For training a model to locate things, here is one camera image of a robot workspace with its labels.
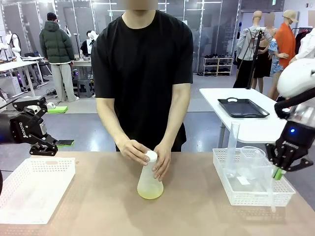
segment perforated basket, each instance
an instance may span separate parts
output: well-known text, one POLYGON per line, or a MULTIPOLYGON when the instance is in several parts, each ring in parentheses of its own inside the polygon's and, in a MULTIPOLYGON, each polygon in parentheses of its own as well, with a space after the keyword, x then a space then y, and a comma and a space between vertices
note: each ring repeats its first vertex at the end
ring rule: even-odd
MULTIPOLYGON (((223 170, 225 158, 227 156, 227 149, 213 149, 213 164, 218 172, 219 178, 222 182, 223 188, 232 206, 270 206, 270 198, 268 192, 241 192, 234 191, 229 179, 223 170)), ((240 159, 240 149, 237 148, 235 152, 234 162, 240 159)), ((276 207, 285 207, 295 191, 289 182, 282 177, 281 180, 275 181, 274 184, 274 201, 276 207)))
POLYGON ((75 174, 75 158, 29 158, 4 181, 0 224, 47 224, 75 174))

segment orange shawl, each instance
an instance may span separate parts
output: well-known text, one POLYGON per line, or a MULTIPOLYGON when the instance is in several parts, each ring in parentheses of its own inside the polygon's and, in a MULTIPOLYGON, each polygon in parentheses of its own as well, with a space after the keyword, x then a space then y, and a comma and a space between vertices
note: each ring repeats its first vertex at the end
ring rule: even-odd
POLYGON ((282 23, 280 29, 274 36, 277 41, 277 45, 280 53, 286 53, 289 55, 287 59, 280 59, 280 65, 285 69, 292 58, 295 57, 295 37, 289 26, 285 23, 282 23))

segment man in black t-shirt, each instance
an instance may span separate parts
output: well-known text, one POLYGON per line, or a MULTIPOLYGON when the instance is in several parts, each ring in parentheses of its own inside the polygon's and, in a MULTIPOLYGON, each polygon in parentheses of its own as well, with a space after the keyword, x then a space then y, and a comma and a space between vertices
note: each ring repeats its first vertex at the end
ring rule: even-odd
MULTIPOLYGON (((92 30, 89 30, 87 31, 87 37, 89 39, 89 36, 88 34, 91 33, 92 30)), ((88 52, 88 44, 87 44, 87 41, 85 40, 83 43, 82 43, 82 46, 80 48, 80 54, 81 55, 88 55, 89 52, 88 52)))
POLYGON ((181 151, 186 141, 192 54, 187 25, 157 10, 126 10, 92 48, 97 112, 104 126, 117 149, 142 165, 149 161, 147 150, 154 150, 158 162, 152 170, 160 181, 171 151, 181 151))

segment white bottle cap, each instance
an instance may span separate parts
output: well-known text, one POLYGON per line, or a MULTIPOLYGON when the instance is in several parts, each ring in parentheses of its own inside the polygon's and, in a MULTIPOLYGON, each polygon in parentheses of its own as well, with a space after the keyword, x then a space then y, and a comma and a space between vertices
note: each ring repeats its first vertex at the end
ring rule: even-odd
POLYGON ((158 155, 154 151, 147 151, 146 155, 149 157, 150 161, 149 162, 156 162, 158 159, 158 155))

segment person's hand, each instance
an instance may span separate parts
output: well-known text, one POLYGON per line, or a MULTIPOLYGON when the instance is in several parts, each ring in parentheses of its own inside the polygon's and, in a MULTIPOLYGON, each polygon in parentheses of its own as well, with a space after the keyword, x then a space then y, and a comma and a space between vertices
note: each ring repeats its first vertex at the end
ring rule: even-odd
POLYGON ((296 61, 296 57, 292 58, 291 61, 289 62, 289 65, 295 61, 296 61))
POLYGON ((143 166, 148 165, 150 159, 147 157, 146 153, 150 149, 146 146, 130 139, 124 139, 117 142, 116 145, 124 157, 130 158, 143 166))
POLYGON ((159 181, 163 180, 168 170, 171 162, 171 149, 172 147, 162 142, 154 149, 157 153, 158 160, 152 171, 154 172, 154 178, 157 178, 159 181))
POLYGON ((279 57, 279 58, 287 59, 287 58, 289 57, 289 55, 286 54, 286 53, 279 53, 279 54, 278 54, 278 57, 279 57))

